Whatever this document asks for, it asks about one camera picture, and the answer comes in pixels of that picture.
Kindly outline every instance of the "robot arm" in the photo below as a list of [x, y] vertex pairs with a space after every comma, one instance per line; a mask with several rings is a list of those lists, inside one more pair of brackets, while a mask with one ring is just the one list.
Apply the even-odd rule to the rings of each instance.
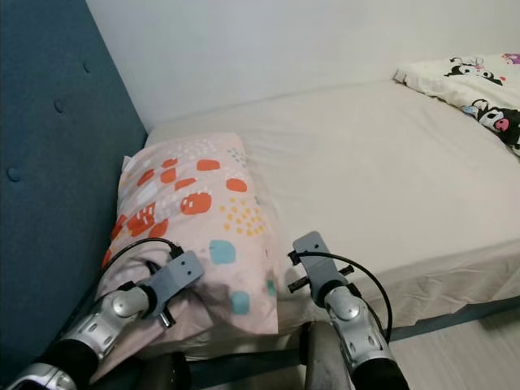
[[181, 254], [150, 278], [108, 293], [64, 337], [27, 367], [7, 390], [80, 390], [86, 388], [121, 332], [138, 319], [165, 316], [169, 300], [202, 276], [194, 252]]
[[297, 281], [296, 286], [300, 288], [308, 282], [314, 303], [327, 310], [339, 338], [344, 365], [356, 389], [409, 390], [368, 305], [346, 287], [342, 274], [349, 273], [351, 268], [338, 272], [330, 258], [312, 253], [298, 256], [313, 251], [328, 253], [317, 232], [296, 240], [293, 247], [295, 252], [289, 254], [293, 264], [301, 263], [307, 272], [307, 278]]

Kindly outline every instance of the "blue upholstered headboard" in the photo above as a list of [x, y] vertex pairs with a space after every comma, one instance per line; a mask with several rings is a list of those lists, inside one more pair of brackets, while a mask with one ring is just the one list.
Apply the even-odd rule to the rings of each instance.
[[84, 0], [3, 0], [1, 39], [4, 382], [97, 274], [145, 129]]

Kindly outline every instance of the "black wire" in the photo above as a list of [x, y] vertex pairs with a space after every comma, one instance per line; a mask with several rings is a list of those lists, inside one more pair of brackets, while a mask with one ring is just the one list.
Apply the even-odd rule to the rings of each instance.
[[85, 306], [85, 303], [87, 302], [87, 300], [96, 291], [96, 287], [98, 286], [102, 277], [105, 275], [105, 273], [108, 271], [108, 269], [110, 267], [112, 267], [112, 265], [114, 265], [114, 263], [117, 261], [117, 259], [120, 258], [123, 254], [127, 253], [130, 249], [133, 249], [138, 245], [144, 244], [145, 242], [163, 242], [164, 244], [167, 244], [170, 247], [170, 254], [178, 253], [180, 250], [180, 247], [175, 245], [173, 242], [171, 242], [165, 238], [160, 238], [160, 237], [143, 238], [142, 240], [137, 240], [136, 242], [133, 242], [130, 245], [122, 248], [118, 253], [116, 253], [114, 256], [112, 256], [112, 258], [110, 259], [108, 264], [106, 264], [106, 266], [104, 266], [103, 269], [99, 272], [99, 274], [97, 275], [97, 278], [86, 289], [86, 291], [84, 292], [80, 301], [78, 302], [78, 304], [76, 305], [74, 310], [71, 312], [71, 314], [68, 316], [67, 321], [65, 321], [65, 323], [62, 325], [62, 327], [59, 329], [58, 333], [52, 340], [51, 344], [53, 344], [55, 341], [59, 340], [63, 336], [63, 334], [68, 330], [68, 328], [72, 325], [72, 323], [74, 323], [74, 321], [76, 320], [76, 317], [80, 313], [83, 306]]
[[387, 331], [385, 332], [384, 339], [387, 341], [387, 343], [390, 342], [390, 337], [392, 336], [392, 323], [393, 323], [393, 315], [392, 315], [392, 306], [390, 305], [390, 300], [388, 299], [388, 294], [384, 290], [383, 285], [378, 281], [378, 279], [370, 272], [368, 271], [364, 266], [361, 264], [350, 260], [349, 258], [344, 258], [343, 256], [339, 256], [337, 254], [327, 253], [327, 252], [303, 252], [303, 253], [297, 253], [297, 256], [304, 258], [307, 256], [321, 256], [324, 258], [334, 258], [335, 260], [339, 260], [341, 262], [346, 262], [347, 264], [350, 264], [353, 267], [358, 268], [360, 271], [364, 272], [366, 276], [372, 279], [372, 281], [375, 283], [377, 288], [380, 290], [381, 295], [383, 295], [384, 304], [387, 306], [387, 312], [388, 312], [388, 321], [387, 321]]

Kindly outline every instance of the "pillow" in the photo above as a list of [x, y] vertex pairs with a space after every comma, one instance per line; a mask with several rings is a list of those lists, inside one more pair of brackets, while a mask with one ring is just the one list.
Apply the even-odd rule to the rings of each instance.
[[454, 57], [400, 67], [395, 79], [473, 116], [520, 156], [520, 54]]
[[[172, 300], [176, 325], [167, 339], [184, 340], [227, 322], [253, 334], [278, 331], [275, 235], [255, 197], [244, 147], [236, 134], [187, 136], [165, 141], [126, 158], [119, 182], [118, 218], [104, 265], [125, 246], [145, 237], [163, 237], [193, 250], [205, 274]], [[99, 293], [149, 276], [145, 260], [164, 265], [167, 246], [137, 247], [109, 270]], [[141, 324], [121, 361], [164, 332]]]

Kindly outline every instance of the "white bed sheet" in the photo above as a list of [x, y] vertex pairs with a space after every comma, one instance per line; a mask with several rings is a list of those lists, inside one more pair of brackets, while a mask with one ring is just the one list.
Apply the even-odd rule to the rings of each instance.
[[[520, 295], [520, 162], [459, 110], [387, 81], [165, 123], [147, 145], [197, 132], [238, 133], [260, 202], [278, 219], [280, 250], [320, 231], [333, 253], [381, 279], [394, 326]], [[183, 349], [206, 359], [294, 346], [299, 325], [325, 318], [308, 289], [285, 287], [301, 275], [280, 255], [279, 336], [222, 325], [183, 342], [156, 340], [142, 354]], [[353, 278], [383, 314], [375, 288]]]

